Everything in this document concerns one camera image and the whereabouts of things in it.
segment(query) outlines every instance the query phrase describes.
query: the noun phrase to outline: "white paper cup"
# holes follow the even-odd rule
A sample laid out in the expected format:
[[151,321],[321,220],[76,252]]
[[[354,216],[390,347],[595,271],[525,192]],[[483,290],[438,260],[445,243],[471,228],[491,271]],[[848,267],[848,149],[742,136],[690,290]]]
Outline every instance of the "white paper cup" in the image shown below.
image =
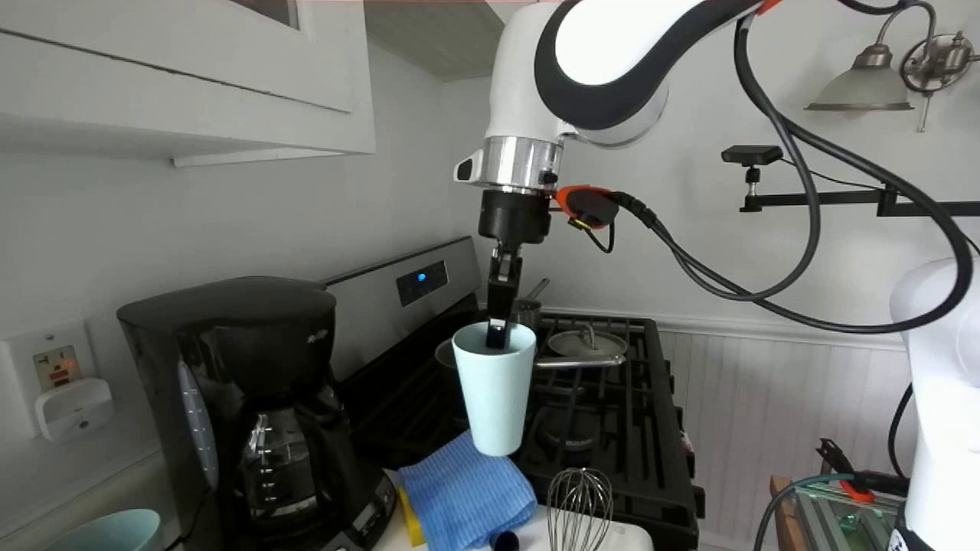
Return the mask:
[[521,447],[537,332],[512,327],[506,349],[488,349],[488,321],[455,332],[471,445],[483,456],[509,456]]

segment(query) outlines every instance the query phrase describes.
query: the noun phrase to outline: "coffee maker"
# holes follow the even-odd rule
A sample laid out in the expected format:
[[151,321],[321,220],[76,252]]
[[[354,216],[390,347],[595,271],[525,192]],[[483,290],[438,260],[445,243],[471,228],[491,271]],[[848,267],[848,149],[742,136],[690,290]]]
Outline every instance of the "coffee maker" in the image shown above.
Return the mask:
[[121,308],[162,439],[183,547],[358,551],[397,508],[333,394],[333,296],[232,279]]

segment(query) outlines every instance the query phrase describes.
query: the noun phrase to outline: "wire whisk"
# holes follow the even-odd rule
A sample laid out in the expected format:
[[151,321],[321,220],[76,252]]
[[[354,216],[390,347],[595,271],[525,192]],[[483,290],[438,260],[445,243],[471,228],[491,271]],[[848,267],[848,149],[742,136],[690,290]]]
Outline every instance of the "wire whisk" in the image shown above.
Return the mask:
[[549,482],[553,551],[597,551],[614,519],[614,480],[597,468],[565,468]]

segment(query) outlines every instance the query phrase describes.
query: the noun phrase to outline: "electrical outlet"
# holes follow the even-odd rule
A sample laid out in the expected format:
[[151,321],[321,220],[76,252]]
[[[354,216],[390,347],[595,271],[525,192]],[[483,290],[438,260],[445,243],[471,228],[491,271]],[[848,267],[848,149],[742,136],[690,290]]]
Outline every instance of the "electrical outlet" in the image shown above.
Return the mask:
[[7,349],[29,404],[79,375],[96,375],[91,347],[83,321],[10,338]]

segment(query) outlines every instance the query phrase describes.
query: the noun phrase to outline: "wall outlet cover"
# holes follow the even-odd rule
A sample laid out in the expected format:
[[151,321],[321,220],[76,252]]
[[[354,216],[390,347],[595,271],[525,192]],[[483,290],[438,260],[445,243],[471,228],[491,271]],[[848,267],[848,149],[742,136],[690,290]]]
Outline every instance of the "wall outlet cover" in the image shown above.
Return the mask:
[[70,441],[113,418],[113,391],[104,378],[76,378],[37,398],[37,425],[48,441]]
[[42,394],[66,389],[76,378],[99,375],[85,321],[25,330],[15,338],[7,338],[3,347],[12,365],[12,372],[21,386],[25,407],[32,410],[37,429],[42,429],[42,421],[37,418],[35,404]]

